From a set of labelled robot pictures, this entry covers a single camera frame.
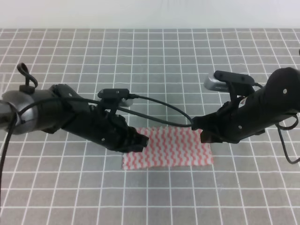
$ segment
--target towel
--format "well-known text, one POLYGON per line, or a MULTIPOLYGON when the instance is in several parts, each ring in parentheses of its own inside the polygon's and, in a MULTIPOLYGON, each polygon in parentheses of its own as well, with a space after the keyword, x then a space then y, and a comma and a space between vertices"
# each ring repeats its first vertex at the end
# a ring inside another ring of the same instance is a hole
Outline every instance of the towel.
POLYGON ((154 166, 211 165, 210 144, 201 143, 202 130, 187 127, 137 128, 149 137, 143 152, 123 155, 123 169, 141 169, 154 166))

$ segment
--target gray grid surface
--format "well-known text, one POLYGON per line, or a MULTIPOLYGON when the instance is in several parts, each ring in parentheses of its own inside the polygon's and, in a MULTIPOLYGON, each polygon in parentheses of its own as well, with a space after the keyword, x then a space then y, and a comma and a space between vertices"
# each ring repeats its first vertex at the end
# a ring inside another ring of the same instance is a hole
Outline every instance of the gray grid surface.
MULTIPOLYGON (((229 100, 203 87, 208 74, 246 73, 264 84, 279 67, 300 68, 299 39, 300 29, 0 29, 0 80, 16 90, 22 61, 42 89, 67 83, 96 99, 103 88, 129 88, 204 115, 229 100)), ((130 109, 186 122, 146 101, 130 109)), ((122 114, 134 127, 159 126, 122 114)), ((291 156, 300 155, 299 134, 284 132, 291 156)), ((1 225, 300 224, 300 167, 287 163, 275 127, 211 149, 213 166, 123 171, 121 154, 63 131, 14 136, 1 225)))

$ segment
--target red and white cloth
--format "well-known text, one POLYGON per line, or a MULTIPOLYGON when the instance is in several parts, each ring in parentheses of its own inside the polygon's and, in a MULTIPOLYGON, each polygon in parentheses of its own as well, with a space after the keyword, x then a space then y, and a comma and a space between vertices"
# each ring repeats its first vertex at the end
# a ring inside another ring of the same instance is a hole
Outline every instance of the red and white cloth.
POLYGON ((149 137, 143 152, 123 155, 123 169, 140 169, 154 166, 210 165, 213 158, 210 144, 201 143, 202 130, 185 127, 137 128, 149 137))

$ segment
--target black cable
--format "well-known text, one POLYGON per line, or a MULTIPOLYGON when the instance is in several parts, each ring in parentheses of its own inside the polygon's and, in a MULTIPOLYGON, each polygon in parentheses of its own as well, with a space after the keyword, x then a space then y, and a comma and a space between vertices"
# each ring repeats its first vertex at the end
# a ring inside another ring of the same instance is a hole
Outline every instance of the black cable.
POLYGON ((253 86, 263 88, 263 86, 261 84, 259 84, 259 83, 254 83, 253 86))
MULTIPOLYGON (((87 99, 87 98, 76 98, 76 97, 53 97, 53 98, 47 98, 47 99, 43 99, 43 100, 40 100, 40 101, 37 101, 37 102, 34 102, 28 106, 26 106, 25 108, 23 108, 20 112, 19 112, 19 115, 21 116, 23 113, 25 113, 27 110, 29 110, 30 108, 34 107, 34 106, 37 106, 37 105, 40 105, 40 104, 43 104, 43 103, 46 103, 46 102, 50 102, 50 101, 56 101, 56 100, 59 100, 59 101, 76 101, 76 102, 87 102, 87 103, 93 103, 93 104, 100 104, 99 101, 96 101, 96 100, 91 100, 91 99, 87 99)), ((167 124, 167 125, 170 125, 170 126, 175 126, 175 127, 181 127, 181 128, 189 128, 192 126, 192 123, 191 124, 180 124, 180 123, 174 123, 174 122, 170 122, 170 121, 166 121, 166 120, 161 120, 161 119, 158 119, 158 118, 155 118, 155 117, 152 117, 152 116, 148 116, 148 115, 145 115, 143 113, 140 113, 140 112, 136 112, 136 111, 132 111, 132 110, 129 110, 129 109, 124 109, 122 107, 115 107, 115 106, 111 106, 111 105, 108 105, 108 104, 104 104, 104 103, 101 103, 101 105, 103 105, 105 108, 107 109, 114 109, 114 110, 120 110, 122 112, 125 112, 125 113, 129 113, 129 114, 132 114, 132 115, 136 115, 136 116, 139 116, 139 117, 142 117, 142 118, 145 118, 145 119, 148 119, 148 120, 152 120, 152 121, 155 121, 155 122, 159 122, 159 123, 163 123, 163 124, 167 124)), ((172 105, 169 105, 171 106, 172 109, 180 112, 182 115, 184 115, 185 117, 187 117, 187 119, 192 122, 192 119, 185 113, 183 112, 182 110, 172 106, 172 105)))
POLYGON ((152 101, 152 102, 156 102, 156 103, 159 103, 161 105, 164 105, 166 107, 169 107, 169 108, 171 108, 171 109, 179 112, 181 115, 183 115, 184 117, 186 117, 189 120, 189 122, 191 123, 190 125, 188 124, 188 126, 184 126, 184 127, 188 128, 188 127, 191 127, 192 124, 193 124, 193 120, 192 120, 192 118, 189 115, 187 115, 184 111, 182 111, 181 109, 179 109, 179 108, 177 108, 177 107, 175 107, 173 105, 170 105, 170 104, 168 104, 166 102, 162 102, 162 101, 156 100, 154 98, 146 97, 146 96, 141 96, 141 95, 136 95, 136 94, 132 94, 131 96, 133 98, 141 98, 141 99, 149 100, 149 101, 152 101))
POLYGON ((295 161, 292 161, 289 157, 289 155, 287 154, 287 151, 286 151, 286 147, 285 147, 285 141, 283 140, 283 136, 282 136, 282 133, 281 133, 281 130, 279 127, 277 127, 277 130, 278 130, 278 134, 279 134, 279 137, 280 137, 280 141, 281 141, 281 144, 282 144, 282 148, 283 148, 283 152, 285 153, 285 158, 286 160, 290 163, 290 164, 296 164, 298 162, 300 162, 300 158, 296 159, 295 161))
POLYGON ((8 151, 8 144, 11 138, 11 135, 13 134, 15 125, 17 123, 17 114, 15 113, 9 126, 8 126, 8 132, 7 132, 7 136, 5 138, 5 142, 4 142, 4 146, 3 146, 3 151, 2 151, 2 155, 1 155, 1 160, 0 160, 0 201, 1 201, 1 181, 2 181, 2 173, 3 173, 3 167, 4 167, 4 160, 5 160, 5 156, 6 153, 8 151))

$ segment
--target zigzag patterned cloth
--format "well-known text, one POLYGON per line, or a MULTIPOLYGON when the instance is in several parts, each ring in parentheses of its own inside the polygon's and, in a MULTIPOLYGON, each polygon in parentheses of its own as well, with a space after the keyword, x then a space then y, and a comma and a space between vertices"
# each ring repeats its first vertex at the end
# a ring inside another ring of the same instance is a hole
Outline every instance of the zigzag patterned cloth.
POLYGON ((143 152, 123 155, 123 169, 140 169, 154 166, 210 165, 213 158, 210 144, 201 143, 202 130, 182 127, 137 128, 149 137, 143 152))

